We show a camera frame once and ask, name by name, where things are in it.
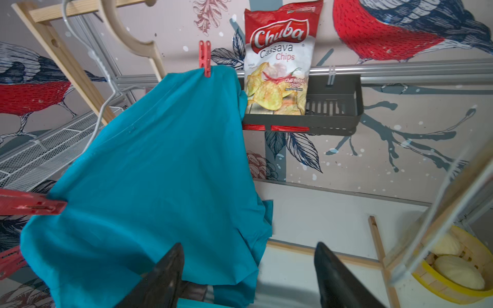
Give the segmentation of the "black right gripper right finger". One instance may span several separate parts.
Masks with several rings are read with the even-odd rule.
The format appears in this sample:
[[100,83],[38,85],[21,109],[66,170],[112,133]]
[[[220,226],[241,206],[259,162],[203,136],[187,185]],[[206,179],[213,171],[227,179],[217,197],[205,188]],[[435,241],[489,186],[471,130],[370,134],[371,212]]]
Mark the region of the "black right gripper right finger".
[[320,304],[323,308],[383,307],[383,304],[322,242],[316,246],[314,265],[320,290]]

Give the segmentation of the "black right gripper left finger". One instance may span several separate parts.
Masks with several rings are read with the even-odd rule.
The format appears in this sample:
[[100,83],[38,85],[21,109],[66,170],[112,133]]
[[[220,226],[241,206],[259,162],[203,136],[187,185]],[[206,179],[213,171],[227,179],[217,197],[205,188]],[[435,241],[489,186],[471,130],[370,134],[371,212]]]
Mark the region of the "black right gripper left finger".
[[115,308],[177,307],[183,269],[184,250],[176,243]]

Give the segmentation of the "teal t-shirt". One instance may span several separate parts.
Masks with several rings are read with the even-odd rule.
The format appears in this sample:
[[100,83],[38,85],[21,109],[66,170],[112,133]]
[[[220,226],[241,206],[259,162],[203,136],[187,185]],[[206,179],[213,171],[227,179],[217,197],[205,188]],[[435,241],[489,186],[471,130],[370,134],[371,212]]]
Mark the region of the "teal t-shirt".
[[250,174],[246,104],[233,68],[169,74],[100,132],[49,192],[63,212],[21,232],[57,307],[114,307],[176,243],[185,281],[253,303],[272,205]]

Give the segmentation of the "wooden ring hanger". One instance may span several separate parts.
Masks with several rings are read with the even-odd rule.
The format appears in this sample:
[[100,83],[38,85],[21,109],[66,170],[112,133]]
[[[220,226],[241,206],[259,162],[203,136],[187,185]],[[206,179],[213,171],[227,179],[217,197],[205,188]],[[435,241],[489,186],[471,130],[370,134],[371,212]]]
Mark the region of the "wooden ring hanger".
[[147,6],[154,6],[156,1],[97,1],[98,11],[102,16],[107,29],[129,52],[149,59],[154,74],[160,82],[166,76],[166,71],[162,60],[160,59],[160,53],[156,43],[154,41],[143,42],[132,36],[120,21],[117,12],[117,8],[119,7],[137,5],[140,3],[145,3]]

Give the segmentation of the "white wire hanger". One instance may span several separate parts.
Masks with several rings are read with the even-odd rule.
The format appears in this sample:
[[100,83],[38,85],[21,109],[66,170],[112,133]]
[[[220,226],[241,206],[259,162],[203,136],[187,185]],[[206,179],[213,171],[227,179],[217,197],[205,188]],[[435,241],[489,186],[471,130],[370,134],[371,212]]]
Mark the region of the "white wire hanger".
[[403,243],[394,257],[387,257],[388,284],[395,285],[412,273],[430,248],[452,226],[454,220],[492,179],[492,142],[488,142],[452,182],[444,182],[435,202],[424,213],[412,239]]

